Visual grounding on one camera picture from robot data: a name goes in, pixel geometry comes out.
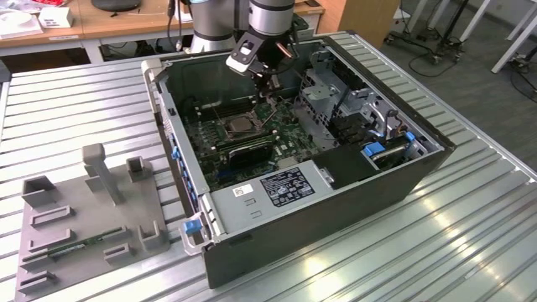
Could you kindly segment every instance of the table leg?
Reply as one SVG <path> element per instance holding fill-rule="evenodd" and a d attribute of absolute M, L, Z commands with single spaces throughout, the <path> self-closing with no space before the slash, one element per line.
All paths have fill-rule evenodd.
<path fill-rule="evenodd" d="M 428 3 L 429 0 L 420 0 L 419 6 L 416 7 L 416 10 L 412 13 L 412 17 L 411 17 L 411 21 L 409 21 L 409 32 L 413 31 L 413 27 L 416 26 L 421 13 L 423 13 L 423 9 L 425 8 L 425 5 Z"/>
<path fill-rule="evenodd" d="M 529 18 L 536 13 L 536 10 L 537 10 L 537 3 L 532 6 L 532 8 L 528 11 L 528 13 L 525 14 L 524 18 L 520 20 L 520 22 L 517 24 L 517 27 L 514 27 L 514 30 L 510 32 L 509 36 L 507 37 L 507 39 L 509 41 L 513 41 L 514 36 L 518 34 L 520 30 L 522 29 L 522 26 L 526 24 Z"/>
<path fill-rule="evenodd" d="M 92 64 L 104 62 L 100 46 L 99 40 L 83 40 L 83 47 Z"/>
<path fill-rule="evenodd" d="M 496 66 L 493 67 L 493 72 L 497 73 L 503 68 L 505 63 L 513 58 L 518 47 L 528 39 L 528 36 L 532 34 L 533 29 L 537 27 L 537 16 L 533 17 L 530 24 L 528 25 L 526 29 L 524 30 L 522 34 L 520 34 L 518 39 L 513 42 L 513 45 L 509 47 L 508 51 L 504 54 L 504 57 L 497 61 Z"/>
<path fill-rule="evenodd" d="M 444 14 L 445 8 L 448 7 L 448 4 L 451 3 L 451 0 L 443 0 L 439 9 L 436 10 L 435 16 L 428 24 L 428 28 L 435 28 L 436 24 L 439 23 L 440 17 Z"/>
<path fill-rule="evenodd" d="M 481 18 L 485 14 L 485 10 L 488 5 L 491 4 L 491 0 L 485 0 L 484 4 L 481 4 L 480 9 L 476 12 L 476 15 L 473 16 L 473 19 L 471 21 L 471 24 L 468 25 L 467 29 L 464 30 L 464 33 L 461 35 L 461 42 L 465 42 L 468 37 L 472 35 L 473 30 L 476 29 L 477 23 L 481 21 Z"/>

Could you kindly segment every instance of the barcode sticker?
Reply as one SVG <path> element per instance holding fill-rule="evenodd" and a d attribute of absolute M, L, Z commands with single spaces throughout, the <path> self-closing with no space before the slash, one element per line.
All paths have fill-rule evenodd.
<path fill-rule="evenodd" d="M 79 39 L 79 35 L 72 35 L 72 36 L 52 36 L 49 38 L 51 41 L 57 41 L 57 40 L 73 40 Z"/>

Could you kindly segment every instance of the motherboard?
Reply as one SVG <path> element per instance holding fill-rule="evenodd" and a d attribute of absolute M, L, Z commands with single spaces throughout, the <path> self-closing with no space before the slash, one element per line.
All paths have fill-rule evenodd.
<path fill-rule="evenodd" d="M 212 190 L 284 169 L 320 152 L 293 113 L 293 99 L 196 107 L 187 134 Z"/>

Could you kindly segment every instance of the power supply label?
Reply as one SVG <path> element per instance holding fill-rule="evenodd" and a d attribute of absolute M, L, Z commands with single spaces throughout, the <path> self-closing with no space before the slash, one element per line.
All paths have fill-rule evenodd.
<path fill-rule="evenodd" d="M 277 207 L 303 199 L 316 192 L 299 168 L 292 168 L 261 179 L 261 184 L 273 205 Z"/>

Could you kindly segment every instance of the white box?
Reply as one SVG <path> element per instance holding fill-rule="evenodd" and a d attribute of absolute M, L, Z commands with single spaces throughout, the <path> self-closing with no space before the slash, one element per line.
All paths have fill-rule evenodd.
<path fill-rule="evenodd" d="M 40 23 L 44 28 L 65 28 L 73 24 L 69 8 L 41 8 Z"/>
<path fill-rule="evenodd" d="M 397 8 L 397 11 L 393 15 L 393 23 L 389 30 L 397 33 L 403 33 L 405 31 L 405 22 L 408 25 L 411 22 L 411 17 L 412 16 L 405 11 L 401 11 L 401 9 Z"/>
<path fill-rule="evenodd" d="M 40 22 L 32 16 L 31 21 L 20 25 L 5 25 L 0 22 L 0 40 L 43 33 Z"/>

